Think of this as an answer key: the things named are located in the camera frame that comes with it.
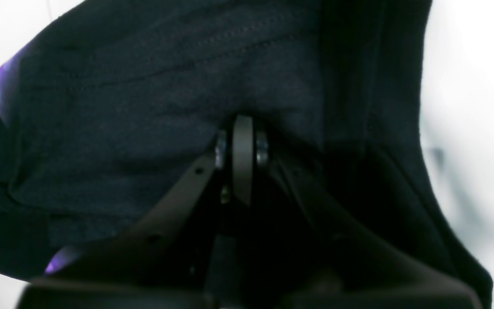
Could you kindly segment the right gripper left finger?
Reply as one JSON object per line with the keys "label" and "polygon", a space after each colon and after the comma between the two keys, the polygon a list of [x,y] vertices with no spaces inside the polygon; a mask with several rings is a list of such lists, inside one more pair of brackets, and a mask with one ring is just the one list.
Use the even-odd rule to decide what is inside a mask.
{"label": "right gripper left finger", "polygon": [[148,268],[186,231],[214,172],[227,160],[227,133],[201,155],[159,203],[108,244],[86,253],[50,276],[32,281],[22,309],[213,309],[202,293],[141,287]]}

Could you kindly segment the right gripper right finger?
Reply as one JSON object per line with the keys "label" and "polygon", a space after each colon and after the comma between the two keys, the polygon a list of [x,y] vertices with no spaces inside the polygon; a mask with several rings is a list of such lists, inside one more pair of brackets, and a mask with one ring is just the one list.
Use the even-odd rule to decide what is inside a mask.
{"label": "right gripper right finger", "polygon": [[318,183],[290,148],[253,137],[253,199],[286,251],[281,309],[480,309],[468,285],[394,248]]}

